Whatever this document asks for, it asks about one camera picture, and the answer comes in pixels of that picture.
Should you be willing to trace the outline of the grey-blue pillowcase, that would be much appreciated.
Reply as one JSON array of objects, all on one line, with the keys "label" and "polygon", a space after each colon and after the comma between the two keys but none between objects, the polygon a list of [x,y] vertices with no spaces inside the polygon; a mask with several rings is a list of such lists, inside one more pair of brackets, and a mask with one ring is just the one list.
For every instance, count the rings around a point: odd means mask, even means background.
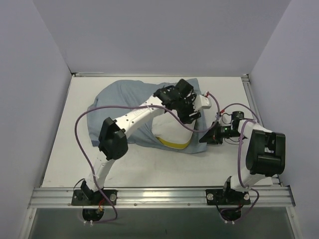
[{"label": "grey-blue pillowcase", "polygon": [[[118,80],[104,88],[88,107],[91,113],[87,114],[87,128],[92,146],[98,146],[101,126],[106,118],[115,119],[123,116],[129,112],[128,106],[142,105],[157,89],[169,85],[168,82],[151,84],[135,80]],[[188,147],[182,150],[161,144],[152,133],[152,122],[153,120],[150,120],[135,131],[128,138],[128,143],[185,154],[196,154],[207,150],[206,143],[199,143],[199,139],[203,136],[202,131],[207,128],[204,114],[189,125],[189,128],[193,128],[195,132],[193,132]]]}]

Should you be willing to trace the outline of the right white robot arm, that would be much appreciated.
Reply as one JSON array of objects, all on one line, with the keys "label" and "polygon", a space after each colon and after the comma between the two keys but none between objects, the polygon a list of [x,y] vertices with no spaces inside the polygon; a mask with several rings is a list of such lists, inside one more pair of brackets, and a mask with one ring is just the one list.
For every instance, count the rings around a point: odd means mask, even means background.
[{"label": "right white robot arm", "polygon": [[231,114],[230,125],[215,121],[199,142],[217,145],[234,137],[239,138],[237,174],[226,180],[221,191],[227,204],[235,202],[239,192],[247,192],[260,180],[282,174],[286,166],[286,136],[244,118],[241,111]]}]

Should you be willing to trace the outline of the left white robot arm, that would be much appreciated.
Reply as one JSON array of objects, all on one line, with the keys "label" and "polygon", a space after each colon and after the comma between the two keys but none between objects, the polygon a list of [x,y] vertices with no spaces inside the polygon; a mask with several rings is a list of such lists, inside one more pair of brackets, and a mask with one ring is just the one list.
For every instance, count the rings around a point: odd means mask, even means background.
[{"label": "left white robot arm", "polygon": [[128,138],[141,126],[165,113],[172,114],[187,130],[189,124],[201,117],[201,110],[210,107],[208,98],[194,91],[194,87],[181,79],[176,85],[157,89],[138,107],[128,106],[129,112],[121,117],[106,118],[98,137],[98,149],[104,157],[90,163],[91,174],[80,188],[83,199],[90,205],[101,199],[101,191],[114,162],[128,151]]}]

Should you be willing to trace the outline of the white pillow yellow trim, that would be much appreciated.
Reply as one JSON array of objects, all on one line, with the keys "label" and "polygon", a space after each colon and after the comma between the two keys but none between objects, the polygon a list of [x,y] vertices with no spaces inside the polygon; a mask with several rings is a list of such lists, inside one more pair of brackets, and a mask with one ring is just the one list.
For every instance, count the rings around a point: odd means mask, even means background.
[{"label": "white pillow yellow trim", "polygon": [[182,150],[190,144],[193,132],[184,128],[170,113],[153,118],[152,133],[166,147]]}]

